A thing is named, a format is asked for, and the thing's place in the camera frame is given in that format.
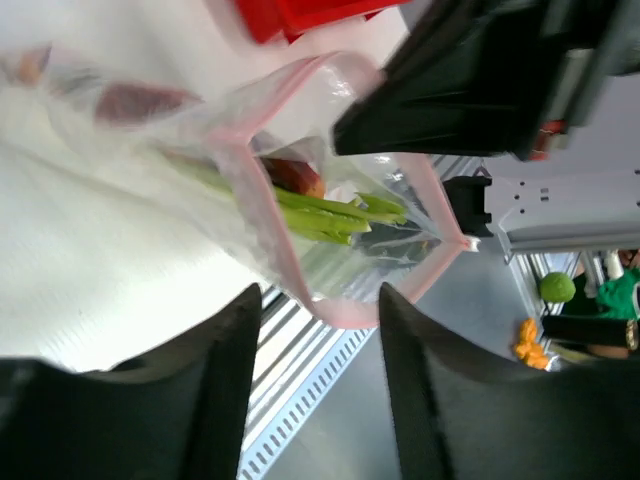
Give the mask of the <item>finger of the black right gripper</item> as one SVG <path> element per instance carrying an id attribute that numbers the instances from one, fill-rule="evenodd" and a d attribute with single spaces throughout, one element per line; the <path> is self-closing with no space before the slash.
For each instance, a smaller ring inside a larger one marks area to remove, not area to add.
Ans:
<path id="1" fill-rule="evenodd" d="M 562 56 L 562 1 L 434 1 L 333 127 L 340 155 L 528 155 Z"/>

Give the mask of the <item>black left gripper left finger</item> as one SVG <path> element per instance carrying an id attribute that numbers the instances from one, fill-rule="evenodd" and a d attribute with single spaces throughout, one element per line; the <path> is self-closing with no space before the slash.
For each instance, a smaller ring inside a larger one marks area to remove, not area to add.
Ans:
<path id="1" fill-rule="evenodd" d="M 1 362 L 5 479 L 232 479 L 245 432 L 262 295 L 108 371 Z"/>

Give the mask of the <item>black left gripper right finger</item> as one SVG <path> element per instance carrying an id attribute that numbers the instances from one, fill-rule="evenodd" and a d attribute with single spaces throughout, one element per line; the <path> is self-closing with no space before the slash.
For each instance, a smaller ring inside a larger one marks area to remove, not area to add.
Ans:
<path id="1" fill-rule="evenodd" d="M 536 370 L 380 289 L 379 332 L 405 479 L 635 479 L 639 365 Z"/>

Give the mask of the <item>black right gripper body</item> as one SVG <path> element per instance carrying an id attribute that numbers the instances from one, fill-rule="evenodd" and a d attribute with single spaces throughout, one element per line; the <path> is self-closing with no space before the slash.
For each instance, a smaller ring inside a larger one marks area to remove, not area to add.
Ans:
<path id="1" fill-rule="evenodd" d="M 639 73 L 637 1 L 551 1 L 541 28 L 547 43 L 525 75 L 519 160 L 545 160 L 589 121 L 606 81 Z"/>

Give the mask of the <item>green white celery stalk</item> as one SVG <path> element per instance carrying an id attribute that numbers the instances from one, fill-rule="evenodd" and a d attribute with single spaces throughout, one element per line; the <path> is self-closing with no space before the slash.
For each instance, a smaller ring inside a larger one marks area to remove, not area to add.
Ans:
<path id="1" fill-rule="evenodd" d="M 210 194 L 210 211 L 201 216 L 207 229 L 241 228 L 242 215 L 229 182 L 206 158 L 183 155 L 165 150 L 163 155 L 172 169 L 194 180 Z M 277 209 L 284 217 L 287 230 L 309 241 L 349 245 L 357 234 L 372 231 L 374 224 L 397 227 L 407 222 L 408 208 L 401 200 L 391 200 L 371 193 L 356 192 L 348 201 L 315 198 L 273 188 Z"/>

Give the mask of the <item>clear pink zip top bag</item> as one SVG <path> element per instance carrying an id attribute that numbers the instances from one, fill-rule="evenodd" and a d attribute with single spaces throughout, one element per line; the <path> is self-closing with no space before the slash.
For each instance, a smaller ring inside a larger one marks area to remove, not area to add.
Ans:
<path id="1" fill-rule="evenodd" d="M 341 329 L 377 324 L 382 284 L 415 301 L 460 253 L 477 247 L 461 231 L 425 155 L 335 151 L 333 124 L 381 77 L 360 54 L 328 53 L 294 61 L 224 99 L 201 99 L 168 116 L 118 124 L 96 117 L 97 102 L 111 84 L 171 88 L 110 74 L 52 45 L 1 57 L 3 101 L 23 100 L 30 131 L 52 146 L 51 153 L 35 153 L 36 161 L 92 191 L 142 200 L 186 220 Z M 206 158 L 219 169 L 236 197 L 240 229 L 207 229 L 201 216 L 210 211 L 210 194 L 172 169 L 165 150 Z M 349 245 L 296 236 L 277 209 L 261 156 L 313 166 L 332 200 L 348 201 L 356 192 L 401 200 L 407 222 L 374 224 Z"/>

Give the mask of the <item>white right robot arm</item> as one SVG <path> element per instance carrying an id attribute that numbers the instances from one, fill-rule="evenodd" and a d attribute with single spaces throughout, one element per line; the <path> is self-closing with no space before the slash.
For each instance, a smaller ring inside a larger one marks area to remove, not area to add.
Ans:
<path id="1" fill-rule="evenodd" d="M 587 124 L 608 78 L 638 70 L 635 1 L 434 1 L 336 122 L 334 148 L 540 162 Z M 637 168 L 445 187 L 461 229 L 509 253 L 639 242 Z"/>

